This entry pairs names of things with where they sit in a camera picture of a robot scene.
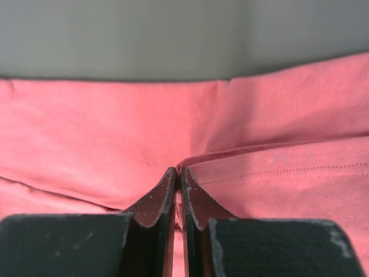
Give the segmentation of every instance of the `gray surface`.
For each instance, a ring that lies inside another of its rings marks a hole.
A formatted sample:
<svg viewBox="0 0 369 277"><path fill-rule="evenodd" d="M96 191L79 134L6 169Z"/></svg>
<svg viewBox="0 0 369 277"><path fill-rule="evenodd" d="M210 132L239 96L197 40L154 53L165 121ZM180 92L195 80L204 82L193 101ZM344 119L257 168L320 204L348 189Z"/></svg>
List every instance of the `gray surface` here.
<svg viewBox="0 0 369 277"><path fill-rule="evenodd" d="M368 0L1 0L0 76L203 80L369 50Z"/></svg>

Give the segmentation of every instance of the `stitched seam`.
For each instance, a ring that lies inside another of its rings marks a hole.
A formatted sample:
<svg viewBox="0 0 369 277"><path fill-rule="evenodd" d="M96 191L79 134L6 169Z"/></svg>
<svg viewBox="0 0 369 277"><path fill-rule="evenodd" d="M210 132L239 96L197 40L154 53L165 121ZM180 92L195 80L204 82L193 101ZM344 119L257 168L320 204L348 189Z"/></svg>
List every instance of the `stitched seam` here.
<svg viewBox="0 0 369 277"><path fill-rule="evenodd" d="M344 168L347 168L347 167L359 167L359 166L367 166L367 165L368 165L368 163L355 163L355 164L346 164L344 166L315 166L315 167L304 167L304 168L300 168L300 169L258 171L258 172L251 172L251 173L242 174L242 175L235 176L235 177L224 178L224 179L220 179L220 180L216 180L216 181L202 182L202 184L204 185L204 184L219 183L219 182L224 182L224 181L230 181L230 180L233 180L233 179L243 178L243 177L246 177L246 176L268 174L268 173L288 173L288 172L316 170L316 169L344 169ZM337 176L369 176L369 174L343 174L343 175L328 175L328 176L331 176L331 177L337 177ZM313 176L313 177L315 177L315 178L327 177L327 175L319 175L319 176ZM275 178L275 179L263 179L263 180L265 180L265 181L268 181L268 180L289 180L289 179L304 179L304 178L307 178L307 177Z"/></svg>

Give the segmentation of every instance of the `red fabric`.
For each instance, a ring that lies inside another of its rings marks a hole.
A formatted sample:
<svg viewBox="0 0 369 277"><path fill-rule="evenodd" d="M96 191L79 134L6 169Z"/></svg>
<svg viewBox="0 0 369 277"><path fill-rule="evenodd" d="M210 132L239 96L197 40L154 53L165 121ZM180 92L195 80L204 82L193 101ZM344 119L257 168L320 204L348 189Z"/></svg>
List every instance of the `red fabric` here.
<svg viewBox="0 0 369 277"><path fill-rule="evenodd" d="M125 209L179 163L238 216L334 220L369 274L368 118L369 54L231 81L2 80L0 218Z"/></svg>

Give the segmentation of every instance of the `pink cloth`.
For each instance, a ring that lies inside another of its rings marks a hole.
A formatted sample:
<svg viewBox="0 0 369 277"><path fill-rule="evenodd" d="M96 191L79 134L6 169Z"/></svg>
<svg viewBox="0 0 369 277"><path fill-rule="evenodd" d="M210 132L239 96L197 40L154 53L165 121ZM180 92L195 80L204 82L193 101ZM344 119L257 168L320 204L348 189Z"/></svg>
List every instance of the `pink cloth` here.
<svg viewBox="0 0 369 277"><path fill-rule="evenodd" d="M1 80L0 218L125 209L182 161L238 216L334 220L369 274L368 119L369 53L231 81Z"/></svg>

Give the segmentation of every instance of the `gray table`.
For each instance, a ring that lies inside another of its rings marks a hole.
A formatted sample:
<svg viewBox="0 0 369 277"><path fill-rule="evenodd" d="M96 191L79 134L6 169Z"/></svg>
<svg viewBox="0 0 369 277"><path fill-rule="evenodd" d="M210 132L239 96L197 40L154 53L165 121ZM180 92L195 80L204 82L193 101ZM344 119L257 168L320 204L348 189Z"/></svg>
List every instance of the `gray table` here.
<svg viewBox="0 0 369 277"><path fill-rule="evenodd" d="M205 80L369 50L368 0L1 0L0 76Z"/></svg>

